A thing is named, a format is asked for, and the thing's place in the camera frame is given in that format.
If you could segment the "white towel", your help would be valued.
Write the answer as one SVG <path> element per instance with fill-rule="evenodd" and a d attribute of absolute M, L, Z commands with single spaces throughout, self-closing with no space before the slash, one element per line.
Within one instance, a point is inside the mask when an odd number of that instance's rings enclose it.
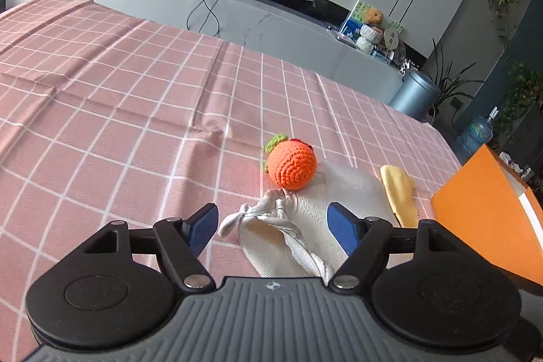
<path fill-rule="evenodd" d="M 323 161 L 312 180 L 293 193 L 289 220 L 302 233 L 311 253 L 337 270 L 347 254 L 327 226 L 327 207 L 339 202 L 357 218 L 379 217 L 398 227 L 380 180 L 362 170 Z"/>

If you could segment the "yellow cloth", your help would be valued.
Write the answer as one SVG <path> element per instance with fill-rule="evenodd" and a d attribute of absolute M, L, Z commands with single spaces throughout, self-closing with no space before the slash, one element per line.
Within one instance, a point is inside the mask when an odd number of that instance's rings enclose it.
<path fill-rule="evenodd" d="M 414 180 L 395 165 L 383 165 L 380 176 L 388 203 L 402 228 L 418 226 L 418 210 L 413 199 Z"/>

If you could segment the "orange crocheted toy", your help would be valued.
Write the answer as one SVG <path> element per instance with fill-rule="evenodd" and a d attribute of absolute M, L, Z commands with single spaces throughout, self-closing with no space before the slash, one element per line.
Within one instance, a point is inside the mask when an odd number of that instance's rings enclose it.
<path fill-rule="evenodd" d="M 274 135 L 264 146 L 264 152 L 264 170 L 282 189 L 296 191 L 305 187 L 317 171 L 313 147 L 286 134 Z"/>

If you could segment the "white knitted cloth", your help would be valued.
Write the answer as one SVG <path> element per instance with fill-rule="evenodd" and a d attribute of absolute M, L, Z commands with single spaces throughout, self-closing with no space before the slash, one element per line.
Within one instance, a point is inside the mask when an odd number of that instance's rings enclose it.
<path fill-rule="evenodd" d="M 227 215 L 218 235 L 238 233 L 248 261 L 264 278 L 317 277 L 327 282 L 341 260 L 327 228 L 327 199 L 314 189 L 267 191 Z"/>

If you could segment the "orange storage box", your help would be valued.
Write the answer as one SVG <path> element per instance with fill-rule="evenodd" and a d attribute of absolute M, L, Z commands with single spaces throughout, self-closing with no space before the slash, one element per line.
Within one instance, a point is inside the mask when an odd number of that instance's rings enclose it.
<path fill-rule="evenodd" d="M 432 197 L 436 220 L 495 266 L 540 284 L 542 208 L 487 146 Z"/>

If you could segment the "pink checkered tablecloth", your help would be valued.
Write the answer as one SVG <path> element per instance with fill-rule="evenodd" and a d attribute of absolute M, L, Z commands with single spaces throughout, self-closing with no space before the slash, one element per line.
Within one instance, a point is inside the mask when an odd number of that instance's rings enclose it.
<path fill-rule="evenodd" d="M 277 133 L 378 174 L 403 168 L 415 204 L 458 160 L 433 127 L 311 71 L 92 1 L 1 15 L 1 357 L 35 348 L 30 285 L 108 222 L 149 227 L 208 202 L 222 215 L 272 187 Z"/>

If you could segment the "grey metal trash can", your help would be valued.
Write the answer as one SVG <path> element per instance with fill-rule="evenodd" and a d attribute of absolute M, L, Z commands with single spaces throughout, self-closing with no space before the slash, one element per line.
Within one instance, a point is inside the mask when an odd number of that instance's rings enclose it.
<path fill-rule="evenodd" d="M 442 91 L 427 74 L 407 70 L 402 78 L 402 86 L 388 105 L 407 116 L 423 121 L 441 94 Z"/>

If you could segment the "blue water jug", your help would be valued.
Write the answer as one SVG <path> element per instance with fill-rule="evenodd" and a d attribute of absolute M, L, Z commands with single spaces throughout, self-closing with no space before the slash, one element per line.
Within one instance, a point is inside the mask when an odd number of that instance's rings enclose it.
<path fill-rule="evenodd" d="M 469 159 L 482 145 L 487 144 L 493 137 L 493 124 L 500 113 L 494 107 L 487 117 L 477 116 L 468 124 L 463 132 L 456 138 L 459 152 L 465 159 Z"/>

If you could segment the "potted long-leaf plant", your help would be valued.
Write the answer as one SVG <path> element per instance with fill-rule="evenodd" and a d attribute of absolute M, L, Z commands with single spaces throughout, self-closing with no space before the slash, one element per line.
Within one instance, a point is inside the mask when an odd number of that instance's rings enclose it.
<path fill-rule="evenodd" d="M 482 84 L 484 80 L 468 78 L 468 72 L 475 67 L 476 62 L 468 64 L 465 68 L 462 68 L 457 74 L 453 74 L 452 61 L 446 62 L 443 46 L 440 42 L 433 40 L 433 53 L 431 56 L 432 70 L 423 69 L 423 73 L 427 75 L 430 81 L 440 90 L 440 94 L 434 104 L 430 107 L 429 118 L 433 122 L 439 114 L 441 105 L 443 105 L 447 99 L 454 97 L 464 96 L 472 98 L 473 96 L 462 92 L 460 87 L 466 84 Z"/>

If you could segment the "teddy bear on stand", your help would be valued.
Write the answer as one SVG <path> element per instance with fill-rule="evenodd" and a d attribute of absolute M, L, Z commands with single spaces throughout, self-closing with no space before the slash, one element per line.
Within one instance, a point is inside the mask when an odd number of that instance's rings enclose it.
<path fill-rule="evenodd" d="M 383 13 L 374 7 L 369 7 L 363 13 L 362 26 L 359 29 L 356 41 L 356 47 L 360 51 L 371 54 L 376 45 L 381 41 L 384 34 L 380 28 L 383 17 Z"/>

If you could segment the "green picture board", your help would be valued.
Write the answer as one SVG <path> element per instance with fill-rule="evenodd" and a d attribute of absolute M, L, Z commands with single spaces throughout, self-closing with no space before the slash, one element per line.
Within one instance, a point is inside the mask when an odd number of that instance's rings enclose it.
<path fill-rule="evenodd" d="M 340 25 L 337 39 L 368 55 L 388 54 L 399 47 L 402 31 L 400 23 L 371 4 L 357 0 Z"/>

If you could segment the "hanging green vine plant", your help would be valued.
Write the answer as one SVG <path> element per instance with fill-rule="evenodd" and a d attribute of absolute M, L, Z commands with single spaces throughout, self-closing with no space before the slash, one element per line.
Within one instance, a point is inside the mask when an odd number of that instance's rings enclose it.
<path fill-rule="evenodd" d="M 542 105 L 542 0 L 530 0 L 481 91 L 485 104 L 500 109 L 497 130 L 503 135 L 529 108 Z"/>

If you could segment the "white marble TV console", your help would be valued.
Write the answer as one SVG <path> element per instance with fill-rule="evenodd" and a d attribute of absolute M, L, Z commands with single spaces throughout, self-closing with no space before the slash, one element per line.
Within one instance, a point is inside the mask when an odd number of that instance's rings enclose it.
<path fill-rule="evenodd" d="M 12 8 L 27 0 L 5 0 Z M 399 71 L 337 40 L 326 26 L 257 0 L 93 0 L 124 14 L 244 46 L 388 103 Z"/>

